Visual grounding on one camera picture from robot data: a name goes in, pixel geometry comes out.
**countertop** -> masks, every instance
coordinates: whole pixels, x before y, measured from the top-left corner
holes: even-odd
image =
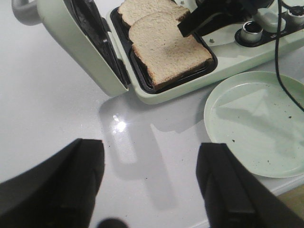
[[[105,17],[122,0],[96,0]],[[130,91],[110,98],[42,24],[25,26],[0,1],[0,182],[49,158],[76,138],[100,139],[105,175],[90,228],[108,217],[131,228],[206,228],[195,168],[210,142],[203,110],[213,84],[147,105]],[[304,48],[280,58],[281,73],[304,82]],[[274,61],[253,70],[274,72]],[[304,175],[257,177],[274,194]]]

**black cable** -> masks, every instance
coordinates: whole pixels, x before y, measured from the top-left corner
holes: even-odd
[[[290,92],[286,89],[284,86],[281,76],[280,76],[280,71],[279,71],[279,41],[280,41],[280,35],[281,35],[281,21],[282,21],[282,0],[278,0],[278,13],[279,13],[279,19],[278,19],[278,24],[277,24],[277,31],[276,31],[276,39],[275,39],[275,72],[276,72],[276,77],[277,80],[282,87],[282,89],[285,91],[285,93],[290,97],[290,99],[304,112],[304,108],[301,106],[299,102],[290,94]]]

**light green plate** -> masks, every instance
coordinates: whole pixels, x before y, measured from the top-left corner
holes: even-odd
[[[281,77],[303,104],[304,85]],[[250,172],[276,178],[304,173],[304,113],[275,73],[247,72],[220,83],[206,102],[204,121],[211,141],[226,143]]]

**bread slice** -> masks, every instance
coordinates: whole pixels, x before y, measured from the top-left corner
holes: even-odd
[[[146,65],[156,90],[212,59],[193,36],[181,35],[178,23],[171,14],[158,12],[138,20],[129,30],[132,48]]]
[[[176,20],[182,20],[190,11],[171,0],[125,0],[118,9],[123,21],[132,26],[140,18],[156,12],[171,13]]]

